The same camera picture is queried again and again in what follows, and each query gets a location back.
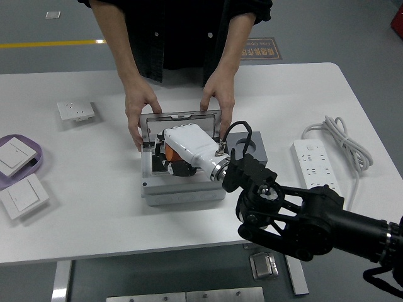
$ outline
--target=screw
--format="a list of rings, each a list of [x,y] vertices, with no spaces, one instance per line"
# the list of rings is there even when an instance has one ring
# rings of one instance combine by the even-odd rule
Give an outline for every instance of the screw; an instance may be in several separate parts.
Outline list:
[[[254,216],[254,215],[249,215],[249,216],[246,218],[246,220],[247,220],[247,222],[252,223],[253,225],[258,222],[257,217]]]

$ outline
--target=yellow floor line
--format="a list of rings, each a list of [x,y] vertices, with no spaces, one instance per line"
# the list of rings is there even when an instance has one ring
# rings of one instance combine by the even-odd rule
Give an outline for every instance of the yellow floor line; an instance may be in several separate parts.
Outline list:
[[[106,41],[105,40],[77,40],[77,41],[7,43],[7,44],[0,44],[0,48],[25,48],[25,47],[89,45],[89,44],[106,44]]]

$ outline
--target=power strip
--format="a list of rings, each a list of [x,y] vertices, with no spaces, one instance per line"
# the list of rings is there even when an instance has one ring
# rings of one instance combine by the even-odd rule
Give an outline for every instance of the power strip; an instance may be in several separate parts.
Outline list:
[[[325,147],[320,140],[295,140],[291,146],[301,186],[306,189],[327,184],[342,196]]]

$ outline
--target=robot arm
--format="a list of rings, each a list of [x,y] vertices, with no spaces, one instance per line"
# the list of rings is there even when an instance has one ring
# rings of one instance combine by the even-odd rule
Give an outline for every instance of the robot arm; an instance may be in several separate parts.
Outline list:
[[[234,150],[230,157],[221,155],[220,149],[216,153],[217,143],[197,125],[168,129],[164,136],[183,160],[201,167],[212,181],[222,181],[228,193],[243,188],[236,206],[242,238],[303,261],[335,247],[379,262],[381,268],[366,271],[364,278],[403,298],[402,291],[373,277],[393,271],[403,286],[403,219],[399,224],[387,223],[345,211],[344,198],[327,185],[312,189],[280,186],[275,182],[277,174],[252,155],[236,160]],[[287,196],[302,198],[301,206],[287,201]],[[280,214],[282,208],[294,215]],[[277,234],[263,230],[269,225]]]

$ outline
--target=socket outlet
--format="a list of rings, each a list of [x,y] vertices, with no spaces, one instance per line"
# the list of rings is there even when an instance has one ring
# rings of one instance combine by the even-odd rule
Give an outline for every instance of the socket outlet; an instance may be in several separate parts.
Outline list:
[[[342,196],[325,147],[320,140],[296,140],[291,151],[301,186],[306,189],[327,184]]]
[[[83,121],[95,116],[90,102],[59,102],[57,107],[63,121]]]

